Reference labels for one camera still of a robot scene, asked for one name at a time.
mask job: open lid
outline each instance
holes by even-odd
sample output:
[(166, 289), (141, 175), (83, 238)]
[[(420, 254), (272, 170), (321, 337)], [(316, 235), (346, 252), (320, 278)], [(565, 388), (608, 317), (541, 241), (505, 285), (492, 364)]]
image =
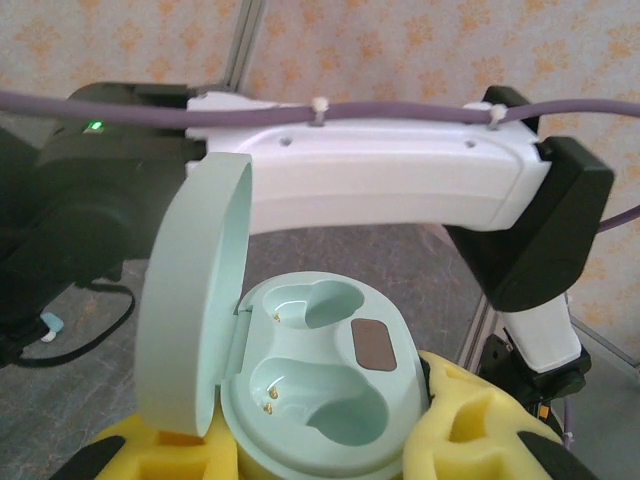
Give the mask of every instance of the open lid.
[(139, 412), (158, 429), (203, 436), (211, 424), (242, 294), (251, 188), (249, 155), (209, 154), (160, 226), (135, 361)]

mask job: patterned wallpaper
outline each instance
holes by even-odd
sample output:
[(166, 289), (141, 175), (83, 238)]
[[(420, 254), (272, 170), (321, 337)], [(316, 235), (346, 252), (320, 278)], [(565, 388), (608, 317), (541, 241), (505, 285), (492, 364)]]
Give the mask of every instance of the patterned wallpaper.
[(68, 96), (98, 80), (215, 83), (240, 0), (2, 0), (0, 87)]
[[(505, 83), (532, 100), (640, 101), (637, 0), (266, 0), (243, 91), (306, 102), (461, 105)], [(213, 83), (240, 0), (2, 0), (0, 87), (66, 96), (97, 80)], [(638, 123), (560, 115), (618, 177), (605, 216), (640, 203)], [(578, 318), (640, 360), (640, 222), (596, 241)]]
[[(308, 102), (462, 105), (492, 83), (531, 100), (640, 101), (637, 0), (269, 0), (243, 90)], [(617, 173), (605, 217), (640, 203), (640, 124), (559, 115), (542, 136), (580, 139)], [(598, 237), (573, 313), (640, 360), (640, 221)]]

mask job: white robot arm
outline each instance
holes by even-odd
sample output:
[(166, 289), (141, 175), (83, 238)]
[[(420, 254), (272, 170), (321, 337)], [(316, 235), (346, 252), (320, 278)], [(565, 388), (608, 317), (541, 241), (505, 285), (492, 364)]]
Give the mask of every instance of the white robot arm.
[[(220, 92), (188, 103), (189, 110), (257, 108), (278, 105)], [(362, 119), (323, 126), (190, 129), (187, 135), (206, 140), (208, 152), (252, 155), (253, 234), (393, 223), (504, 231), (521, 218), (550, 169), (550, 162), (541, 159), (537, 135), (521, 122), (490, 129)], [(563, 294), (503, 318), (534, 372), (545, 373), (580, 357)]]

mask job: earbud charging case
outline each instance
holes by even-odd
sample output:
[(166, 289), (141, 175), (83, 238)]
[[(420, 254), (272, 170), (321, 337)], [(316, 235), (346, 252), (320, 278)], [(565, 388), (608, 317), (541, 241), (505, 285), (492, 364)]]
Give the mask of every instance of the earbud charging case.
[(203, 436), (219, 400), (242, 458), (286, 479), (389, 479), (427, 408), (417, 350), (378, 291), (319, 272), (242, 300), (251, 157), (209, 154), (171, 203), (140, 308), (142, 418)]

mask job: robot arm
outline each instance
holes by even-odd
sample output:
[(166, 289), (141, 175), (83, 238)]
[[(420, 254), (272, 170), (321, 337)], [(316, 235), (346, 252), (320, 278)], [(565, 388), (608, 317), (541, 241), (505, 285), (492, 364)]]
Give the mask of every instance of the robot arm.
[[(277, 108), (231, 94), (190, 95), (177, 86), (97, 84), (74, 97)], [(468, 108), (526, 102), (502, 87), (484, 100)], [(62, 122), (25, 177), (14, 214), (16, 228), (31, 234), (0, 259), (4, 363), (39, 338), (25, 325), (38, 325), (68, 285), (117, 279), (123, 260), (147, 258), (185, 166), (226, 151), (254, 158), (252, 233), (442, 223), (496, 309), (510, 312), (508, 329), (532, 371), (571, 364), (581, 347), (559, 298), (584, 267), (613, 175), (571, 139), (539, 143), (536, 126), (367, 119), (184, 132)]]

